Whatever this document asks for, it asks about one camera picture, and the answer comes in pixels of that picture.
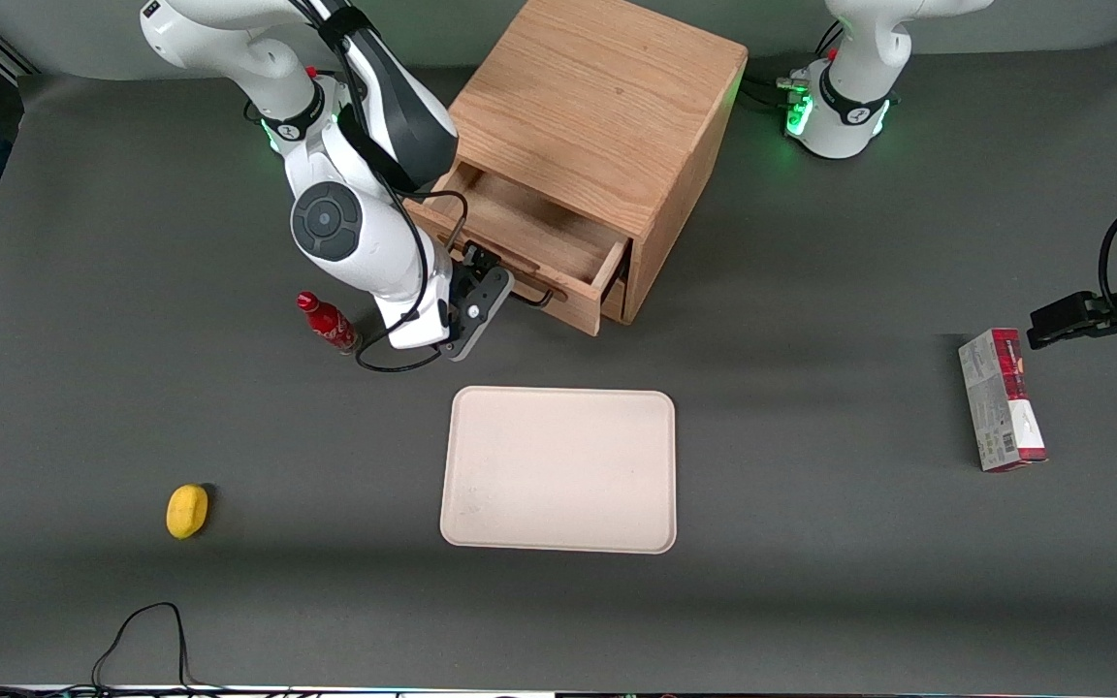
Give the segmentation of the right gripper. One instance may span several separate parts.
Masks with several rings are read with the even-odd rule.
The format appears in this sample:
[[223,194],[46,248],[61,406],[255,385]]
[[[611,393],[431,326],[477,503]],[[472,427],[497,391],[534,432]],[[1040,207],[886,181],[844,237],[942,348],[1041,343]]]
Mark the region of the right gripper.
[[[437,270],[427,278],[426,290],[421,295],[399,298],[373,297],[386,329],[386,340],[392,348],[421,348],[435,344],[446,344],[456,335],[458,310],[456,261],[451,255],[437,255]],[[510,290],[514,275],[502,264],[502,258],[479,243],[469,242],[464,247],[464,268],[470,275],[480,275],[480,283],[493,288]]]

